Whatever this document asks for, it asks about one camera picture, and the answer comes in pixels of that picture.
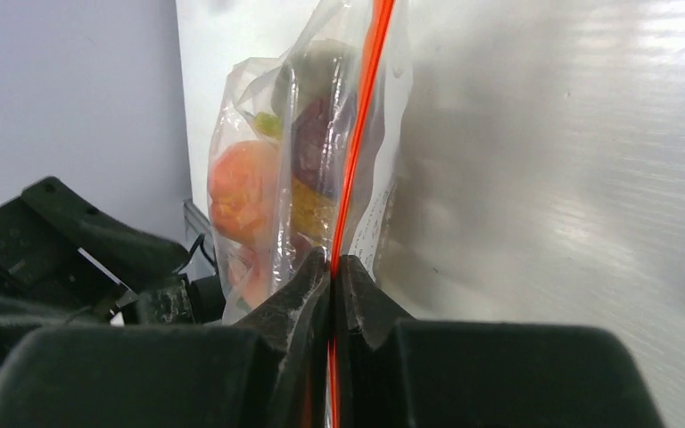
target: plastic zipper bag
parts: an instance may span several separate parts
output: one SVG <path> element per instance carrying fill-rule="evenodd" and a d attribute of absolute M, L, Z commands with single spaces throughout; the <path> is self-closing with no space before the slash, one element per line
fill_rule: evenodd
<path fill-rule="evenodd" d="M 373 274 L 412 80 L 407 2 L 393 0 L 321 0 L 281 58 L 235 66 L 208 178 L 225 324 L 314 247 Z"/>

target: food item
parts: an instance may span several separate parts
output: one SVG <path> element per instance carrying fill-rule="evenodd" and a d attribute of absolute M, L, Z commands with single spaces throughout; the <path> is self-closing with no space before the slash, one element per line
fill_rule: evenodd
<path fill-rule="evenodd" d="M 313 250 L 313 245 L 303 236 L 294 234 L 290 238 L 293 253 L 293 270 L 298 269 L 306 256 Z M 241 245 L 233 251 L 227 261 L 227 279 L 253 309 L 268 297 L 270 267 L 268 250 L 256 251 Z"/>
<path fill-rule="evenodd" d="M 293 206 L 290 221 L 293 230 L 307 236 L 316 245 L 332 239 L 335 201 L 314 192 L 296 177 L 293 181 Z"/>
<path fill-rule="evenodd" d="M 328 198 L 336 198 L 342 183 L 346 135 L 335 128 L 350 128 L 353 117 L 352 100 L 336 106 L 332 100 L 320 98 L 309 104 L 293 122 L 292 172 L 293 177 L 311 190 Z M 334 111 L 340 109 L 337 117 Z"/>
<path fill-rule="evenodd" d="M 267 141 L 230 146 L 209 175 L 211 223 L 237 243 L 267 248 L 272 241 L 279 152 Z"/>
<path fill-rule="evenodd" d="M 263 136 L 282 139 L 282 120 L 273 114 L 260 112 L 253 119 L 253 127 Z"/>

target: orange fruit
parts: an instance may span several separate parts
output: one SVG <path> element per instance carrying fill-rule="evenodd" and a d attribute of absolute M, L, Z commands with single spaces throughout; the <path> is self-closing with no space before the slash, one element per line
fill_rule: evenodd
<path fill-rule="evenodd" d="M 272 242 L 278 149 L 247 140 L 230 146 L 209 171 L 211 223 L 237 243 L 267 248 Z"/>

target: cable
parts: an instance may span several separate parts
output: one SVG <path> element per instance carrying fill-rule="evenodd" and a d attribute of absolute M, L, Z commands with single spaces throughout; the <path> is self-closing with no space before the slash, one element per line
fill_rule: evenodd
<path fill-rule="evenodd" d="M 182 269 L 186 268 L 187 265 L 190 264 L 190 260 L 193 259 L 193 256 L 195 255 L 195 252 L 198 251 L 198 247 L 200 247 L 203 244 L 203 241 L 206 239 L 206 235 L 200 234 L 198 235 L 197 238 L 195 238 L 195 241 L 193 242 L 193 245 L 190 246 L 190 251 L 187 252 L 187 259 L 182 262 L 181 265 L 179 265 L 175 270 L 172 271 L 173 274 L 178 274 L 182 271 Z"/>
<path fill-rule="evenodd" d="M 217 273 L 219 273 L 219 268 L 217 267 L 217 261 L 216 261 L 211 255 L 209 255 L 209 252 L 206 251 L 206 247 L 203 246 L 204 244 L 206 244 L 206 240 L 201 241 L 201 245 L 200 245 L 200 247 L 201 247 L 201 254 L 203 255 L 203 257 L 204 257 L 206 260 L 209 261 L 209 263 L 211 263 L 211 266 L 212 266 L 214 269 L 216 269 Z"/>
<path fill-rule="evenodd" d="M 84 306 L 84 307 L 82 307 L 82 308 L 80 308 L 80 309 L 78 309 L 78 310 L 72 312 L 72 313 L 69 314 L 69 315 L 67 316 L 67 318 L 64 320 L 64 325 L 70 324 L 72 321 L 74 321 L 75 319 L 77 319 L 79 316 L 84 315 L 84 314 L 86 314 L 87 312 L 90 312 L 91 310 L 93 310 L 93 307 L 90 306 L 90 305 L 88 305 L 88 306 Z"/>

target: stainless steel panel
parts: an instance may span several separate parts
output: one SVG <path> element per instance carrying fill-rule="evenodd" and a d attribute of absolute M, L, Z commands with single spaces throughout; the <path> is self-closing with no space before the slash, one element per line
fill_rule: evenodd
<path fill-rule="evenodd" d="M 412 1 L 385 290 L 601 325 L 685 426 L 685 1 Z"/>

